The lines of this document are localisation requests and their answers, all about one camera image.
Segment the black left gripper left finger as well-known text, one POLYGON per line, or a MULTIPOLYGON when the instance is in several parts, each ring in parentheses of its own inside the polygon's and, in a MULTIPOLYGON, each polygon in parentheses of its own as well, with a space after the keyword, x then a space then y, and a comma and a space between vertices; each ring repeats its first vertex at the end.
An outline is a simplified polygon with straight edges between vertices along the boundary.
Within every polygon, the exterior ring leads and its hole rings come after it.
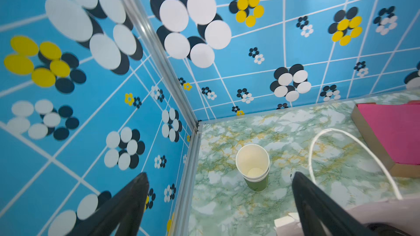
POLYGON ((149 193, 149 180, 140 173, 87 220, 72 229, 69 236, 136 236, 149 193))

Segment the white green paper cup stack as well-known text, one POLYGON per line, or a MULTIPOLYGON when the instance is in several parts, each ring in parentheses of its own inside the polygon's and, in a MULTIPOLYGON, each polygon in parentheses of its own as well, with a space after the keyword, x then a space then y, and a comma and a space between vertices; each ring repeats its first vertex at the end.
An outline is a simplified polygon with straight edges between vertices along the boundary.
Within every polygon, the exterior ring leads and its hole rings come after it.
POLYGON ((236 154, 237 170, 254 192, 264 191, 269 183, 270 157, 260 145, 248 144, 236 154))

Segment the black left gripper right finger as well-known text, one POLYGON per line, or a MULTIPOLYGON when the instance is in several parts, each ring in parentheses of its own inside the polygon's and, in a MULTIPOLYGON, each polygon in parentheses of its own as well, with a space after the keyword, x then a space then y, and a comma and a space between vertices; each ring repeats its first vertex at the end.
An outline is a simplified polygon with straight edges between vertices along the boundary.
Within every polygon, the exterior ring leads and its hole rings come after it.
POLYGON ((296 172, 292 181, 293 195, 306 236, 324 236, 325 228, 333 236, 374 236, 303 173, 296 172))

